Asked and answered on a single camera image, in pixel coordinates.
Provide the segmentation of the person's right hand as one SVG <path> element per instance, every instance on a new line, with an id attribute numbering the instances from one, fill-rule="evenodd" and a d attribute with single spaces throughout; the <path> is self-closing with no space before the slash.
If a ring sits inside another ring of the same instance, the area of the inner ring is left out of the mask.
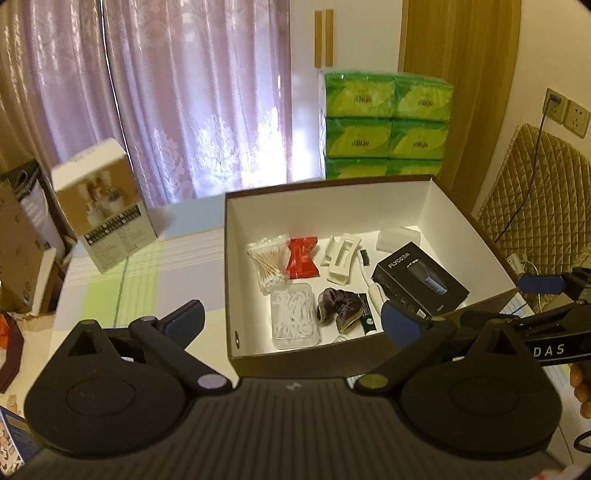
<path id="1" fill-rule="evenodd" d="M 574 396 L 580 403 L 580 415 L 591 417 L 590 402 L 590 366 L 586 362 L 573 363 L 570 366 L 570 385 L 574 388 Z"/>

